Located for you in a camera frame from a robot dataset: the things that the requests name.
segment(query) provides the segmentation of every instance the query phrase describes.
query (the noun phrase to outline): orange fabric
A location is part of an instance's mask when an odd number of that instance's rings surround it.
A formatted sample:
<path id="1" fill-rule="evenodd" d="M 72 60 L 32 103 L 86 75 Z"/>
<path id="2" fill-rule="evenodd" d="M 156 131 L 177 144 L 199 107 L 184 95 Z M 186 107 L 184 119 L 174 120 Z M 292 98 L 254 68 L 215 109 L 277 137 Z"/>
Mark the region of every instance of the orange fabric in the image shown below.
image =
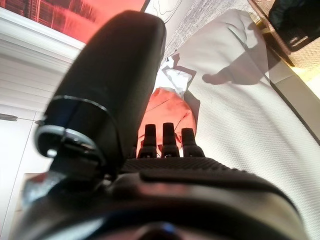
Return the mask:
<path id="1" fill-rule="evenodd" d="M 175 92 L 157 88 L 150 97 L 139 128 L 137 153 L 145 138 L 145 126 L 155 124 L 157 153 L 161 155 L 164 123 L 173 123 L 175 140 L 179 149 L 182 146 L 182 129 L 192 128 L 193 132 L 196 132 L 196 122 L 188 104 Z"/>

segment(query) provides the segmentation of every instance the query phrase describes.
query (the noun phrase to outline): white fabric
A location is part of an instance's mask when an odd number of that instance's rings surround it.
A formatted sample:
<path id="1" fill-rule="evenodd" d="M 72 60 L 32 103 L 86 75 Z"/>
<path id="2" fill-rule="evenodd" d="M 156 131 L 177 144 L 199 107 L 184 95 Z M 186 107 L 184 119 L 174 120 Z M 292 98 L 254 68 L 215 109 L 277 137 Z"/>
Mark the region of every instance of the white fabric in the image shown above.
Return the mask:
<path id="1" fill-rule="evenodd" d="M 173 59 L 193 74 L 184 95 L 205 155 L 284 191 L 312 240 L 320 239 L 320 147 L 269 84 L 266 46 L 249 14 L 228 10 Z"/>
<path id="2" fill-rule="evenodd" d="M 168 91 L 178 94 L 183 98 L 188 82 L 191 80 L 191 75 L 176 69 L 174 67 L 174 60 L 168 57 L 157 72 L 153 92 L 157 88 L 166 89 Z"/>

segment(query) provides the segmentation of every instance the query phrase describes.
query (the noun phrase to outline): wicker basket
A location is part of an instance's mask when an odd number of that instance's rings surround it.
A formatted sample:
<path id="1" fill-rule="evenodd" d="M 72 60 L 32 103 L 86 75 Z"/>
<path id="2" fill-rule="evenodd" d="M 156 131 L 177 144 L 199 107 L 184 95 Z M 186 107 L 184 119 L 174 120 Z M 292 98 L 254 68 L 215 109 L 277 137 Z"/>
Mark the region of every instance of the wicker basket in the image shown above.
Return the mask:
<path id="1" fill-rule="evenodd" d="M 270 30 L 270 33 L 275 38 L 282 51 L 289 57 L 295 67 L 310 68 L 320 65 L 320 38 L 313 40 L 309 44 L 292 51 L 282 40 L 275 28 L 268 20 L 269 11 L 272 8 L 275 0 L 248 0 L 249 4 L 256 11 L 265 26 Z"/>

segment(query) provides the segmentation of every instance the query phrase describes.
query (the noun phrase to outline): robotic hand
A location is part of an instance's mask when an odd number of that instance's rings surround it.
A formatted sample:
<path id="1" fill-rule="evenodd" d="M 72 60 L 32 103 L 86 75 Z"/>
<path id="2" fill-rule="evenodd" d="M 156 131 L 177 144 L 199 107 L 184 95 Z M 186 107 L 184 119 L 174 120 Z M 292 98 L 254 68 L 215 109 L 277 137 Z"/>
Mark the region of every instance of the robotic hand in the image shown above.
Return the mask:
<path id="1" fill-rule="evenodd" d="M 268 181 L 206 158 L 192 129 L 179 156 L 171 123 L 137 132 L 166 29 L 126 11 L 103 26 L 57 89 L 34 140 L 53 158 L 24 188 L 15 240 L 303 240 L 293 203 Z"/>

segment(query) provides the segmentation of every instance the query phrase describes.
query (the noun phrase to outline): framed picture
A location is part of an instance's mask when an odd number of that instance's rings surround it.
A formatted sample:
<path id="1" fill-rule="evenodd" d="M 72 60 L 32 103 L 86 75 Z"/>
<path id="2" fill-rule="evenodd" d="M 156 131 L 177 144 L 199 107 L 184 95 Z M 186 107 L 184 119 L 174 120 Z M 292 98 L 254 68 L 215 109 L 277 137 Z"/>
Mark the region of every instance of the framed picture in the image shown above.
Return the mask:
<path id="1" fill-rule="evenodd" d="M 147 4 L 145 0 L 0 0 L 0 7 L 83 43 L 116 14 L 144 11 Z"/>

